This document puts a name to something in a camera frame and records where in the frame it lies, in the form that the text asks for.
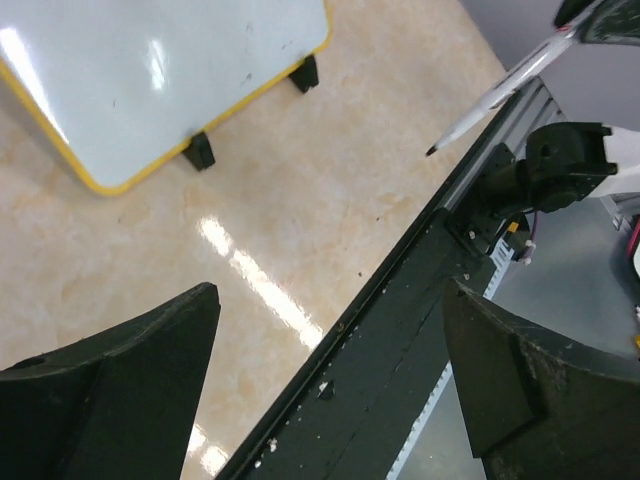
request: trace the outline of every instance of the pen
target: pen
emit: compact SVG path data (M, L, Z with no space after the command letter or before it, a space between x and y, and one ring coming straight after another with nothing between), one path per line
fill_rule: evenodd
M482 95L466 114L449 127L447 132L429 149L427 157L460 138L491 110L500 107L527 80L538 75L571 45L578 43L576 34L584 21L589 18L593 9L594 7L582 12L572 24L560 27L551 37L538 45L535 50L509 70L502 80Z

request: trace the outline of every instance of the hole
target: hole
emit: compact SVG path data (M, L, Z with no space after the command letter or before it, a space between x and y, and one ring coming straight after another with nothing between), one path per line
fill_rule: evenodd
M11 368L12 369L21 369L21 368L35 367L37 365L42 365L44 362L45 362L45 359L42 358L42 357L31 357L31 358L27 358L25 360L22 360L21 362L16 363Z
M540 156L542 158L551 157L551 147L549 147L549 145L543 145L542 147L540 147Z

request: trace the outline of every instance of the beige marble surface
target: beige marble surface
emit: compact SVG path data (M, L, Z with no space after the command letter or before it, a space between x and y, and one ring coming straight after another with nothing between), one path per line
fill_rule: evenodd
M123 196L89 192L0 90L0 368L201 281L223 311L183 478L233 453L461 158L425 150L502 73L454 0L331 2L321 84L288 82Z

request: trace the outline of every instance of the whiteboard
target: whiteboard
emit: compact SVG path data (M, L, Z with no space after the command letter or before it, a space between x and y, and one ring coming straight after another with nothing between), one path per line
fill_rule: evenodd
M4 1L0 74L83 181L117 194L329 33L324 0Z

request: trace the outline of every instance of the yellow border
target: yellow border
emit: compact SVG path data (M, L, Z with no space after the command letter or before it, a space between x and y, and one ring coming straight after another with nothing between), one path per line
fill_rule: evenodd
M327 37L324 39L324 41L320 44L318 48L312 51L312 53L318 53L324 50L329 44L329 39L331 38L331 34L333 33L332 12L330 11L328 1L329 0L324 0L325 13L327 15L327 25L329 27L327 32ZM257 97L262 95L265 91L267 91L273 85L278 83L280 80L287 77L291 72L293 72L301 64L302 64L302 61L300 61L299 63L296 63L295 65L291 66L290 68L282 72L280 75L277 75L271 81L265 83L262 87L258 88L253 93L246 96L236 105L231 107L229 110L222 113L221 115L213 119L211 122L206 124L201 131L213 129L216 125L223 122L224 120L229 118L231 115L236 113L238 110L245 107L248 103L252 102ZM0 58L0 77L2 77L4 81L7 83L7 85L9 85L9 88L13 90L13 92L18 97L20 102L24 105L27 111L33 116L33 118L36 120L40 128L42 128L42 130L45 132L47 137L49 137L49 140L51 140L53 145L58 149L58 151L62 154L62 156L67 160L67 162L69 162L69 165L71 165L71 168L73 168L73 170L80 177L80 179L85 183L85 185L87 185L91 190L101 195L113 196L113 195L119 195L121 193L124 193L133 185L135 185L136 183L140 182L143 178L148 176L151 172L156 170L158 167L160 167L161 165L166 163L168 160L170 160L171 158L181 153L189 145L189 139L187 139L184 142L180 143L179 145L176 145L174 148L169 150L167 153L162 155L160 158L158 158L151 164L147 165L144 169L136 173L133 177L131 177L129 180L127 180L123 184L118 185L116 187L104 187L99 183L97 183L93 179L93 177L89 174L89 172L84 168L82 163L80 163L78 158L69 148L69 145L67 145L67 143L60 137L60 135L58 134L56 129L53 127L53 125L51 125L49 120L47 120L47 117L44 115L44 113L42 113L40 108L38 108L38 105L35 103L31 95L29 95L29 92L24 87L22 82L13 74L13 71L11 70L11 68L7 65L7 63L2 58Z

